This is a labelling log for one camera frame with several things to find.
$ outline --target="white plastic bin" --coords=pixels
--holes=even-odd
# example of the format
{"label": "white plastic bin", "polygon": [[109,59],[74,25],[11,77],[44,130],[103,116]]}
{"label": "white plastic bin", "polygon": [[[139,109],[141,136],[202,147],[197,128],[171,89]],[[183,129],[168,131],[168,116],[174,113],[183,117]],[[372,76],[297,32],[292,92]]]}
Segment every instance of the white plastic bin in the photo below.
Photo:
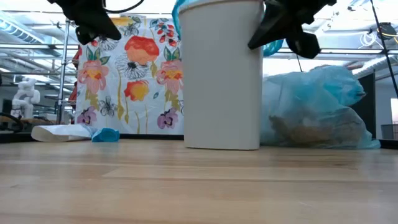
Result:
{"label": "white plastic bin", "polygon": [[259,148],[262,49],[248,42],[260,0],[201,0],[180,9],[185,145]]}

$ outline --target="white figurine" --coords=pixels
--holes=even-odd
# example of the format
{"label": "white figurine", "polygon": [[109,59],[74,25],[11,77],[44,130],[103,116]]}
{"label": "white figurine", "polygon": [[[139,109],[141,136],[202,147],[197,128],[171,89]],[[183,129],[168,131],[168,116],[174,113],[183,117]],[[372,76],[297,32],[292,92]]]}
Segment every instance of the white figurine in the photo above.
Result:
{"label": "white figurine", "polygon": [[11,115],[18,118],[24,112],[24,118],[33,118],[33,103],[40,102],[40,92],[35,90],[36,79],[23,78],[22,82],[18,83],[18,92],[12,99]]}

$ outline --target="teal plastic bag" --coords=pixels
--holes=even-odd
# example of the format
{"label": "teal plastic bag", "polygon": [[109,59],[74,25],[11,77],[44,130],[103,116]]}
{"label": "teal plastic bag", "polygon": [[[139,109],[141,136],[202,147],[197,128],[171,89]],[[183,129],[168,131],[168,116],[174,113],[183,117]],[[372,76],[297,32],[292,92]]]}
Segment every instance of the teal plastic bag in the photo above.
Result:
{"label": "teal plastic bag", "polygon": [[[180,27],[180,20],[178,19],[178,11],[180,10],[180,7],[182,7],[184,4],[189,4],[195,1],[199,0],[177,0],[174,4],[174,8],[172,11],[172,16],[173,16],[173,22],[175,25],[175,30],[179,34],[180,38],[181,36],[181,27]],[[282,44],[284,43],[284,40],[276,40],[273,41],[269,44],[266,44],[263,46],[263,55],[264,57],[271,56],[278,52],[278,50],[282,47]]]}
{"label": "teal plastic bag", "polygon": [[267,146],[375,149],[378,140],[352,110],[365,96],[344,67],[267,77],[262,87],[261,143]]}

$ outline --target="metal pole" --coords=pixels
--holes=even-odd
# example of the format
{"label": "metal pole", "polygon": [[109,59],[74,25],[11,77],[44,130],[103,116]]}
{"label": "metal pole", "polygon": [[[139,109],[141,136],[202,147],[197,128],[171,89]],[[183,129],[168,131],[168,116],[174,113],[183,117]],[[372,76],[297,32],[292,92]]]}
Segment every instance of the metal pole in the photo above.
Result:
{"label": "metal pole", "polygon": [[63,100],[63,82],[65,79],[65,69],[67,67],[67,50],[68,50],[68,38],[69,38],[69,25],[70,20],[67,19],[65,24],[65,38],[63,41],[63,52],[62,52],[62,69],[60,76],[60,93],[58,94],[58,110],[57,110],[57,124],[61,124],[62,120],[62,100]]}

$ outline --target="floral curtain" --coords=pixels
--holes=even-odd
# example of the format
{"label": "floral curtain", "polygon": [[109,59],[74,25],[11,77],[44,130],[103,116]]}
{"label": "floral curtain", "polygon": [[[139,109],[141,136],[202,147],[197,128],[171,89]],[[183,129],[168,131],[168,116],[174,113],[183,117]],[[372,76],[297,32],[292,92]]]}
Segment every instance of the floral curtain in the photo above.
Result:
{"label": "floral curtain", "polygon": [[127,134],[183,134],[180,37],[169,19],[114,18],[121,40],[81,46],[77,123]]}

